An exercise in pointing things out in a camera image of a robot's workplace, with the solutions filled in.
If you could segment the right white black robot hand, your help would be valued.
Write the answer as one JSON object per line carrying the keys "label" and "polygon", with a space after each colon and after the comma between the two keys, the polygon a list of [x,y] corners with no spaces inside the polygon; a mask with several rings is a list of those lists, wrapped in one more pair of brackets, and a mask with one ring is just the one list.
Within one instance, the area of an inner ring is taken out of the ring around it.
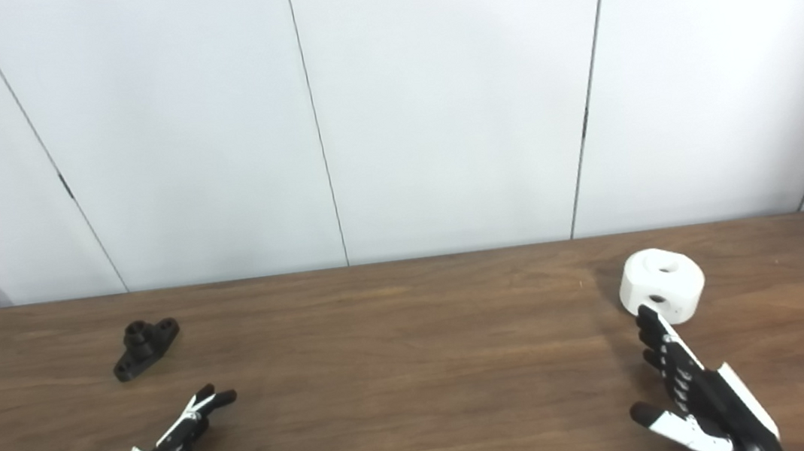
{"label": "right white black robot hand", "polygon": [[778,425],[728,363],[706,367],[664,316],[646,304],[637,312],[645,361],[677,410],[638,401],[633,422],[688,451],[784,451]]}

